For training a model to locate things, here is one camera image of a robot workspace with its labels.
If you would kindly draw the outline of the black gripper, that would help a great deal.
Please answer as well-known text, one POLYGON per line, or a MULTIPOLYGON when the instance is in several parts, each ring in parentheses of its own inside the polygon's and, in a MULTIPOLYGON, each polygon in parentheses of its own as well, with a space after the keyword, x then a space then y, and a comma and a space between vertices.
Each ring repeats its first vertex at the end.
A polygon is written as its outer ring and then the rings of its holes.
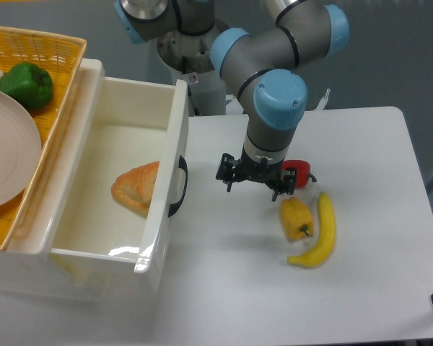
POLYGON ((216 179, 227 186, 231 192, 234 183, 245 180, 257 183, 268 183, 272 190, 271 200, 276 201, 279 195, 293 195, 297 183, 297 169, 282 169, 280 163, 269 164, 263 157, 260 161, 251 159, 247 153, 242 153, 240 159, 235 159, 228 153, 223 153, 219 163, 216 179))

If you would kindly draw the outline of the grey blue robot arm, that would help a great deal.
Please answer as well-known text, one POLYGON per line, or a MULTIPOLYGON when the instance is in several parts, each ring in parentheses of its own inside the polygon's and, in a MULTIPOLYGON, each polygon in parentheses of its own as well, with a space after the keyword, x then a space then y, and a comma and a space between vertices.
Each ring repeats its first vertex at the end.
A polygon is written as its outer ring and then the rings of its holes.
POLYGON ((114 7, 133 42, 169 37, 170 68, 188 73, 209 67, 248 114, 241 157, 224 154, 216 178, 291 195, 298 173, 284 160, 307 103, 296 71, 346 47, 344 11, 319 1, 267 1, 275 26, 252 36, 242 28, 222 29, 212 1, 116 1, 114 7))

